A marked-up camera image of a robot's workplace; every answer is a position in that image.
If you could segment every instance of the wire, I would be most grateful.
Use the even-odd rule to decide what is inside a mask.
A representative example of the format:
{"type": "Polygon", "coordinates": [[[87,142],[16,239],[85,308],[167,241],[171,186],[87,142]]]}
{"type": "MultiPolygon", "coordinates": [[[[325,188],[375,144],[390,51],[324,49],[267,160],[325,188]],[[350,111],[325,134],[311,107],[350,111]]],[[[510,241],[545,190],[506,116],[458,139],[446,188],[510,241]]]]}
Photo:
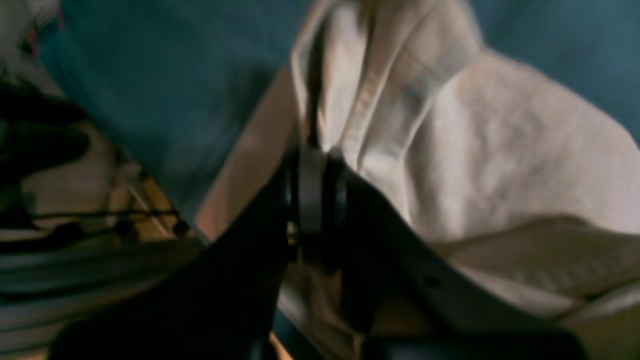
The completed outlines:
{"type": "Polygon", "coordinates": [[[52,218],[102,218],[102,217],[128,217],[143,215],[146,217],[177,217],[180,215],[176,210],[125,210],[125,211],[96,211],[93,213],[51,213],[32,215],[32,220],[45,220],[52,218]]]}
{"type": "MultiPolygon", "coordinates": [[[[134,224],[140,224],[147,221],[148,218],[134,221],[134,224]]],[[[34,238],[30,240],[4,241],[0,242],[0,254],[20,254],[26,252],[47,252],[59,250],[69,245],[77,244],[99,236],[108,234],[116,234],[115,227],[109,227],[97,231],[86,233],[78,222],[71,222],[60,225],[55,230],[44,236],[43,238],[34,238]]]]}

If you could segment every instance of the black plastic part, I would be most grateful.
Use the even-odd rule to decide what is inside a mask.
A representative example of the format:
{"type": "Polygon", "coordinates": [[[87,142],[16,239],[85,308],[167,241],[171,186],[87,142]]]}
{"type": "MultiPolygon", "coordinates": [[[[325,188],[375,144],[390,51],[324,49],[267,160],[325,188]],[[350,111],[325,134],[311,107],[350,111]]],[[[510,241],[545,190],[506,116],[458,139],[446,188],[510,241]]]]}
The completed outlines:
{"type": "Polygon", "coordinates": [[[255,344],[268,341],[288,262],[288,166],[196,261],[149,292],[67,328],[49,359],[271,359],[255,344]]]}
{"type": "Polygon", "coordinates": [[[178,221],[172,228],[172,232],[178,238],[184,238],[189,232],[189,224],[186,221],[178,221]]]}
{"type": "Polygon", "coordinates": [[[85,154],[89,143],[86,134],[71,127],[26,121],[10,124],[0,143],[0,186],[76,160],[85,154]]]}
{"type": "Polygon", "coordinates": [[[18,202],[3,211],[0,211],[0,229],[30,229],[35,230],[38,227],[31,221],[31,215],[18,202]]]}
{"type": "Polygon", "coordinates": [[[78,222],[59,225],[47,236],[32,240],[2,241],[0,254],[27,254],[33,252],[54,251],[73,245],[87,238],[78,222]]]}
{"type": "Polygon", "coordinates": [[[130,219],[120,219],[113,227],[115,234],[124,242],[138,242],[138,230],[130,219]]]}
{"type": "Polygon", "coordinates": [[[306,264],[333,273],[341,252],[336,230],[346,220],[346,167],[340,156],[327,158],[319,150],[306,149],[299,157],[292,198],[301,253],[306,264]]]}
{"type": "Polygon", "coordinates": [[[278,360],[278,352],[269,339],[256,342],[253,348],[256,350],[252,354],[252,360],[278,360]]]}
{"type": "Polygon", "coordinates": [[[88,116],[81,108],[63,99],[0,83],[0,118],[64,126],[86,120],[88,116]]]}
{"type": "Polygon", "coordinates": [[[363,179],[350,174],[346,182],[339,236],[345,317],[366,330],[378,302],[400,294],[438,331],[418,340],[371,339],[363,359],[586,358],[572,333],[506,305],[453,270],[363,179]]]}

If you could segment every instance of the beige fabric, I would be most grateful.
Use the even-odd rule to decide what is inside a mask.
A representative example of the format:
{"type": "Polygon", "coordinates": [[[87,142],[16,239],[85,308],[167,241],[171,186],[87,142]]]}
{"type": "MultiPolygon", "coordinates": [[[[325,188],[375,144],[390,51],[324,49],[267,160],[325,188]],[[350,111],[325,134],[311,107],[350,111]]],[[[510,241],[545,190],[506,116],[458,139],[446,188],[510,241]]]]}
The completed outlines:
{"type": "MultiPolygon", "coordinates": [[[[640,152],[613,119],[485,49],[462,0],[320,0],[292,52],[291,76],[302,141],[315,125],[322,148],[340,149],[463,274],[534,315],[564,317],[595,359],[637,357],[640,332],[628,322],[637,302],[610,299],[640,298],[637,286],[618,290],[640,281],[640,152]]],[[[294,125],[266,110],[291,109],[273,91],[291,91],[283,78],[203,205],[198,223],[212,240],[286,148],[294,125]],[[252,132],[269,121],[277,142],[252,132]],[[257,163],[265,164],[260,176],[238,186],[257,163]]],[[[339,286],[301,271],[312,286],[297,301],[285,291],[281,307],[332,356],[353,356],[315,330],[349,335],[331,306],[339,286]]]]}

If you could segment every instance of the white cloth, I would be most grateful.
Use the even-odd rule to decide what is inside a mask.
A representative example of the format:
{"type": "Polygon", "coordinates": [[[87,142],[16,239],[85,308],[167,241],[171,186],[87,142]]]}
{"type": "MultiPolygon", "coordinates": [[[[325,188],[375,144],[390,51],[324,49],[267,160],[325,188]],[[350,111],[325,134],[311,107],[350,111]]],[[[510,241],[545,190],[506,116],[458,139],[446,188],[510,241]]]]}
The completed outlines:
{"type": "MultiPolygon", "coordinates": [[[[594,359],[638,358],[640,287],[620,287],[640,282],[640,152],[585,100],[485,49],[463,1],[318,1],[291,77],[275,81],[202,205],[210,239],[276,168],[295,127],[289,96],[302,142],[316,119],[322,148],[340,149],[463,274],[573,329],[594,359]]],[[[283,310],[332,356],[352,356],[314,330],[349,335],[339,285],[310,278],[311,315],[286,299],[283,310]]]]}

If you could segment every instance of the dark object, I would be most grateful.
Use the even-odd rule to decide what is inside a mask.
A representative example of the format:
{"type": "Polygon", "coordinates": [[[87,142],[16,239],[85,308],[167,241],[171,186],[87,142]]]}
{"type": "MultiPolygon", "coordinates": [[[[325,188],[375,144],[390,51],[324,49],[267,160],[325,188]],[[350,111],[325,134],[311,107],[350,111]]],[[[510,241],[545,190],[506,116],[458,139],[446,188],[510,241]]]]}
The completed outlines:
{"type": "Polygon", "coordinates": [[[0,82],[0,119],[64,126],[87,118],[81,108],[68,101],[0,82]]]}
{"type": "Polygon", "coordinates": [[[172,232],[176,237],[178,237],[178,239],[181,239],[187,236],[189,232],[189,224],[184,220],[180,220],[173,226],[172,232]]]}
{"type": "Polygon", "coordinates": [[[118,220],[113,230],[124,242],[135,243],[138,241],[138,230],[133,221],[129,219],[118,220]]]}
{"type": "Polygon", "coordinates": [[[70,222],[56,227],[51,234],[32,240],[2,241],[0,254],[26,254],[32,252],[53,251],[91,237],[79,223],[70,222]]]}
{"type": "Polygon", "coordinates": [[[0,134],[0,202],[10,204],[0,206],[0,228],[34,229],[22,205],[20,180],[80,158],[89,148],[89,138],[70,127],[27,121],[11,121],[4,124],[3,130],[0,134]]]}
{"type": "Polygon", "coordinates": [[[49,359],[271,359],[262,345],[289,258],[287,222],[300,227],[305,259],[329,272],[341,269],[342,310],[353,327],[370,330],[378,304],[397,294],[438,326],[433,336],[370,338],[362,359],[585,358],[573,334],[456,273],[339,160],[311,156],[311,167],[298,166],[308,161],[305,152],[287,157],[200,259],[155,289],[68,327],[49,359]]]}
{"type": "Polygon", "coordinates": [[[25,176],[80,158],[89,148],[89,138],[70,127],[35,122],[9,123],[0,142],[0,186],[25,176]]]}
{"type": "Polygon", "coordinates": [[[64,326],[149,289],[201,251],[175,240],[0,255],[0,359],[44,353],[64,326]]]}

